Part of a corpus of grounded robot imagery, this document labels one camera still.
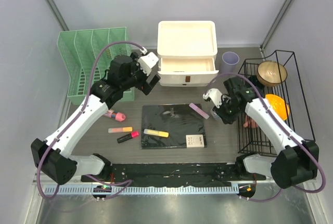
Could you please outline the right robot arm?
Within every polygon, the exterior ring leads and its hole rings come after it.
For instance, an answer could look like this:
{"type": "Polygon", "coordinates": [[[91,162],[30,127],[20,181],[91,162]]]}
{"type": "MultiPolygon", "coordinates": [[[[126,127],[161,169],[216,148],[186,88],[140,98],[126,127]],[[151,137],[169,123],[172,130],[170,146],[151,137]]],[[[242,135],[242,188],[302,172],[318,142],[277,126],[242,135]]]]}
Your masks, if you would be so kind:
{"type": "Polygon", "coordinates": [[[227,89],[226,98],[219,89],[209,87],[203,94],[204,100],[214,103],[213,111],[224,124],[232,124],[240,113],[245,113],[258,124],[277,153],[277,157],[258,154],[246,156],[235,166],[236,176],[246,180],[253,173],[261,174],[274,179],[280,188],[286,189],[320,175],[322,185],[318,191],[321,191],[326,185],[326,177],[318,163],[317,144],[297,135],[244,76],[233,73],[224,86],[227,89]]]}

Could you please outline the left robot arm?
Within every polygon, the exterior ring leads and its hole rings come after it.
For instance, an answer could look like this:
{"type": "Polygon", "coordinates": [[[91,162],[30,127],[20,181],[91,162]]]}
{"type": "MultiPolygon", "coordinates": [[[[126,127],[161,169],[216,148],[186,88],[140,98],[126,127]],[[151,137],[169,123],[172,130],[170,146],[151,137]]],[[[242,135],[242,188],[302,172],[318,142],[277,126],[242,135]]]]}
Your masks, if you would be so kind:
{"type": "Polygon", "coordinates": [[[150,52],[138,57],[119,55],[111,62],[104,77],[96,81],[77,110],[44,141],[35,139],[31,144],[34,163],[41,172],[59,185],[75,176],[93,175],[98,181],[110,178],[111,163],[99,154],[74,156],[72,151],[90,127],[117,101],[124,92],[135,87],[148,95],[160,77],[147,79],[157,65],[158,57],[150,52]]]}

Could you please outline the white drawer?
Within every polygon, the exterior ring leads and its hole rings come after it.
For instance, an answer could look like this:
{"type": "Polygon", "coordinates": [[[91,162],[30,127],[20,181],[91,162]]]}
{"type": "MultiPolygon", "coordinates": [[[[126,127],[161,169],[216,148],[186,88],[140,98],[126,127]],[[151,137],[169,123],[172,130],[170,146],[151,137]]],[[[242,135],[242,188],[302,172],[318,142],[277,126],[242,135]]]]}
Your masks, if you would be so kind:
{"type": "Polygon", "coordinates": [[[167,84],[167,83],[159,83],[161,86],[164,87],[205,87],[208,85],[206,84],[167,84]]]}
{"type": "Polygon", "coordinates": [[[213,80],[219,70],[214,58],[204,59],[165,59],[161,58],[161,83],[167,84],[206,84],[213,80]]]}

